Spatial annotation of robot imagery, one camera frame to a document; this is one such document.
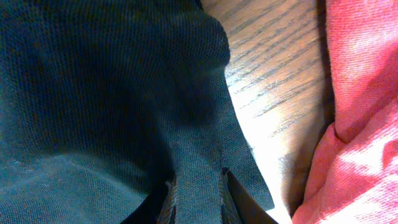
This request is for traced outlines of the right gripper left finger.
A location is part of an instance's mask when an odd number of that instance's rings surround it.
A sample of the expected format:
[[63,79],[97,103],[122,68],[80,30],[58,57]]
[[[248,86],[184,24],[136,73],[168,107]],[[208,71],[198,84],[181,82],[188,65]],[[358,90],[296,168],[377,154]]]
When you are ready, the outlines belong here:
[[167,180],[157,187],[121,224],[175,224],[177,182]]

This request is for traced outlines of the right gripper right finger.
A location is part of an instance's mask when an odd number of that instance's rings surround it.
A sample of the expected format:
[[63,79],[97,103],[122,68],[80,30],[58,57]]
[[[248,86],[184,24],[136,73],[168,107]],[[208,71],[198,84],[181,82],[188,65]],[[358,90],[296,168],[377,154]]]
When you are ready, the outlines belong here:
[[228,168],[222,168],[218,190],[222,224],[277,224],[248,194]]

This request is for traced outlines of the black t-shirt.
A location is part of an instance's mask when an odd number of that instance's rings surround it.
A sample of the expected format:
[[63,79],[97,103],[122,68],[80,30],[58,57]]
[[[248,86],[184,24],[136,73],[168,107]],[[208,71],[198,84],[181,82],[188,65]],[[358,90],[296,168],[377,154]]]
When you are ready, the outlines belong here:
[[269,189],[200,1],[1,2],[1,222],[121,223],[167,180],[175,223],[221,223],[228,168]]

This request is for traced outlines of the red t-shirt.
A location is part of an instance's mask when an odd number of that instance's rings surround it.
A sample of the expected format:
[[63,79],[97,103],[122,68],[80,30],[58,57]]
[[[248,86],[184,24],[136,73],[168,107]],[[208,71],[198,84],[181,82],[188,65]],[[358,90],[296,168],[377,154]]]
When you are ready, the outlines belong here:
[[335,121],[294,223],[397,222],[397,1],[326,2]]

